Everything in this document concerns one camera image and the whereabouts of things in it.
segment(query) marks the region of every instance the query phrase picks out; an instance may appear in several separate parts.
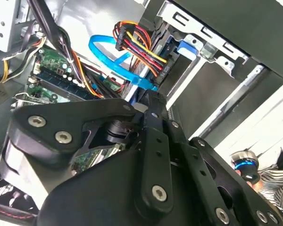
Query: striped shirt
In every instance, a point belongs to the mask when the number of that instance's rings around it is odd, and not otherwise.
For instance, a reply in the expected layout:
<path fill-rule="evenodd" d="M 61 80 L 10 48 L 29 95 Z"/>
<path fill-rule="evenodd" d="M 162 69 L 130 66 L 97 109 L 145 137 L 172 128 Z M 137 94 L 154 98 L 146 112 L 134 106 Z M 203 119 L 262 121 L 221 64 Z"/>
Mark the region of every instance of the striped shirt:
<path fill-rule="evenodd" d="M 259 192 L 283 212 L 283 170 L 273 165 L 260 173 L 263 185 Z"/>

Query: motherboard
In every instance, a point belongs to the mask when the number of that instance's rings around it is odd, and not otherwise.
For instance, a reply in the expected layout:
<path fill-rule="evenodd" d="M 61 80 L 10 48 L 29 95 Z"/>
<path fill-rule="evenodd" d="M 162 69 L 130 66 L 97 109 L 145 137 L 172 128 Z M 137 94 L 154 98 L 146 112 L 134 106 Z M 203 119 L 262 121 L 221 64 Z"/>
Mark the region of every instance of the motherboard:
<path fill-rule="evenodd" d="M 105 78 L 103 82 L 113 90 L 121 88 L 109 77 Z M 16 94 L 14 99 L 16 102 L 12 105 L 12 110 L 27 105 L 65 103 L 98 98 L 74 78 L 67 60 L 55 50 L 43 47 L 36 54 L 33 70 L 27 80 L 24 92 Z M 122 149 L 122 145 L 116 144 L 109 149 L 90 150 L 86 154 L 77 156 L 72 162 L 73 175 L 83 172 Z"/>

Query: blue drive latch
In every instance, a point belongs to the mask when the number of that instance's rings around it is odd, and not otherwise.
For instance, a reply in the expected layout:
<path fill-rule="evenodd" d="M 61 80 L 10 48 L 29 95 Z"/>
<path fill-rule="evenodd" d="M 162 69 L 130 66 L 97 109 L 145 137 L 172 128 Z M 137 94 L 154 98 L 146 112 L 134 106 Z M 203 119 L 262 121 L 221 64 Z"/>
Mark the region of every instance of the blue drive latch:
<path fill-rule="evenodd" d="M 193 46 L 186 43 L 185 41 L 180 41 L 180 44 L 177 48 L 177 52 L 190 59 L 191 61 L 194 61 L 197 58 L 197 49 L 195 49 Z"/>

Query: orange wire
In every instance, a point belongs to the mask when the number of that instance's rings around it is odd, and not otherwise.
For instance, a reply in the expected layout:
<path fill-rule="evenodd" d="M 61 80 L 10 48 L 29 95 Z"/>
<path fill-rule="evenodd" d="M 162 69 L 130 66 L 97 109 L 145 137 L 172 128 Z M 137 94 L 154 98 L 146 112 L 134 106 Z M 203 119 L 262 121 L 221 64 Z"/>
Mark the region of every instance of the orange wire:
<path fill-rule="evenodd" d="M 41 39 L 38 41 L 38 42 L 36 42 L 35 44 L 33 44 L 33 46 L 38 46 L 40 43 L 41 43 Z"/>
<path fill-rule="evenodd" d="M 82 78 L 83 78 L 84 83 L 85 83 L 85 85 L 87 86 L 88 90 L 89 90 L 93 95 L 95 95 L 95 96 L 97 96 L 97 97 L 99 97 L 99 98 L 103 98 L 102 95 L 97 94 L 97 93 L 94 91 L 94 89 L 90 86 L 90 84 L 89 84 L 88 81 L 86 80 L 86 77 L 85 77 L 85 74 L 84 74 L 84 72 L 83 72 L 82 65 L 81 65 L 81 62 L 80 62 L 78 56 L 76 55 L 76 53 L 75 53 L 73 50 L 72 50 L 72 53 L 73 53 L 73 55 L 75 56 L 76 62 L 78 63 L 78 65 L 79 65 L 79 67 L 80 67 L 80 71 L 81 71 L 81 74 L 82 74 Z"/>
<path fill-rule="evenodd" d="M 156 71 L 151 67 L 150 64 L 148 64 L 146 61 L 144 61 L 141 57 L 133 53 L 131 50 L 127 49 L 126 47 L 123 47 L 123 49 L 127 50 L 128 52 L 132 53 L 134 56 L 136 56 L 140 61 L 142 61 L 154 74 L 155 77 L 157 77 Z"/>
<path fill-rule="evenodd" d="M 123 22 L 121 22 L 121 24 L 123 24 L 123 23 L 128 23 L 128 24 L 137 24 L 137 23 L 135 23 L 135 22 L 127 22 L 127 21 L 123 21 Z M 115 39 L 115 41 L 117 40 L 117 38 L 116 38 L 116 36 L 115 36 L 115 33 L 114 33 L 114 31 L 112 32 L 112 34 L 113 34 L 113 38 Z M 142 36 L 141 35 L 139 35 L 138 33 L 137 33 L 137 35 L 138 35 L 138 37 L 140 37 L 140 39 L 143 41 L 143 43 L 145 44 L 145 46 L 146 46 L 146 48 L 147 49 L 149 49 L 149 47 L 148 47 L 148 45 L 147 45 L 147 43 L 145 42 L 145 39 L 144 38 L 142 38 Z M 125 50 L 127 50 L 127 51 L 129 51 L 130 53 L 132 53 L 134 56 L 136 56 L 137 57 L 137 59 L 138 60 L 136 60 L 135 61 L 135 63 L 134 64 L 138 64 L 139 63 L 139 61 L 142 61 L 151 71 L 152 71 L 152 73 L 154 74 L 154 76 L 155 77 L 157 77 L 157 73 L 156 73 L 156 71 L 151 67 L 151 65 L 150 64 L 148 64 L 146 61 L 144 61 L 141 57 L 139 57 L 139 56 L 137 56 L 136 54 L 134 54 L 131 50 L 129 50 L 129 49 L 127 49 L 126 47 L 123 47 L 123 49 L 125 49 Z"/>
<path fill-rule="evenodd" d="M 122 21 L 120 25 L 122 25 L 122 24 L 134 24 L 134 25 L 138 26 L 138 24 L 136 22 L 129 21 L 129 20 Z M 147 38 L 147 40 L 149 42 L 149 47 L 148 47 L 148 49 L 149 49 L 152 46 L 151 38 L 150 38 L 148 32 L 145 29 L 142 29 L 142 30 L 145 32 L 146 38 Z"/>

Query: person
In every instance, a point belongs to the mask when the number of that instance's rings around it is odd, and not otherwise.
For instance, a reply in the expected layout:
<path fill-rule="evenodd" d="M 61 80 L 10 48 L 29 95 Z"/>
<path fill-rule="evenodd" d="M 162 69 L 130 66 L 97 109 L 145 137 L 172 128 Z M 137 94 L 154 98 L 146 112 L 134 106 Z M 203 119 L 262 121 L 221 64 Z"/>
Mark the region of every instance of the person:
<path fill-rule="evenodd" d="M 276 164 L 259 171 L 261 179 L 256 184 L 249 185 L 280 211 L 283 219 L 283 148 L 279 151 Z"/>

